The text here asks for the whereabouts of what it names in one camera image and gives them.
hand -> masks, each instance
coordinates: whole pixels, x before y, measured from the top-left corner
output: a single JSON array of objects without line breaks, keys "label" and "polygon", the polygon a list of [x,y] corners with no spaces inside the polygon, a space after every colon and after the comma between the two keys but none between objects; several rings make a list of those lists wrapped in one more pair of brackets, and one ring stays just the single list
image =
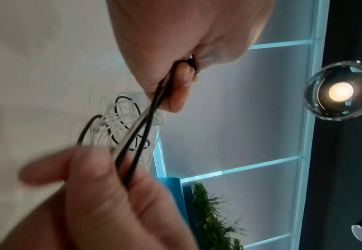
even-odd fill
[{"label": "hand", "polygon": [[108,149],[76,147],[27,165],[20,179],[65,185],[27,216],[1,250],[197,250],[166,189],[139,167],[127,190]]},{"label": "hand", "polygon": [[[275,0],[108,0],[114,34],[149,98],[173,63],[193,55],[198,69],[236,60],[256,42]],[[181,63],[162,109],[179,112],[194,70]]]}]

blue object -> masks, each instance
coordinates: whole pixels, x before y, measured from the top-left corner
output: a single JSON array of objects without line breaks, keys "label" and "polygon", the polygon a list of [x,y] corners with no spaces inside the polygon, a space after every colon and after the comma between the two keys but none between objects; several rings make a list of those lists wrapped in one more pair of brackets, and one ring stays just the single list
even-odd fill
[{"label": "blue object", "polygon": [[178,210],[185,222],[189,225],[188,212],[186,210],[184,193],[182,191],[181,180],[179,178],[157,178],[171,192],[177,204]]}]

thin white wire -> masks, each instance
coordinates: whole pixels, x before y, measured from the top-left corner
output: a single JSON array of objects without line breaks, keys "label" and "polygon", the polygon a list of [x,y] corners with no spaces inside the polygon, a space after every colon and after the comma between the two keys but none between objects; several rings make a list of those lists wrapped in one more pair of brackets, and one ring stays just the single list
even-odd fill
[{"label": "thin white wire", "polygon": [[[132,98],[132,96],[126,92],[119,93],[118,97],[119,96],[127,96]],[[111,102],[108,105],[107,111],[103,114],[103,117],[101,117],[99,121],[95,123],[96,125],[92,126],[91,128],[91,144],[116,147],[117,145],[115,145],[113,142],[112,136],[114,136],[115,139],[120,142],[123,136],[125,136],[128,132],[128,129],[126,129],[125,126],[130,128],[139,117],[138,113],[136,113],[134,103],[135,101],[133,100],[122,100],[118,101],[117,103]],[[140,110],[144,110],[146,109],[145,106],[148,106],[147,103],[137,103],[137,105],[139,106]],[[115,113],[114,111],[115,106],[118,108],[118,113]],[[158,126],[157,129],[159,130],[160,138],[161,126]],[[153,158],[153,150],[156,147],[159,138],[155,138],[155,143],[151,143],[149,146],[146,146],[146,149],[143,150],[139,159],[139,163],[148,171]]]}]

light bulb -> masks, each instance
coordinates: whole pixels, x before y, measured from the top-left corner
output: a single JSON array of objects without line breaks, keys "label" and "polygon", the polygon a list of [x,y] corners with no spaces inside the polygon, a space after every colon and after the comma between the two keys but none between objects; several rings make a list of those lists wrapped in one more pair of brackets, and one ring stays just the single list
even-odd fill
[{"label": "light bulb", "polygon": [[354,94],[354,88],[347,82],[339,82],[330,87],[329,97],[335,102],[344,102]]}]

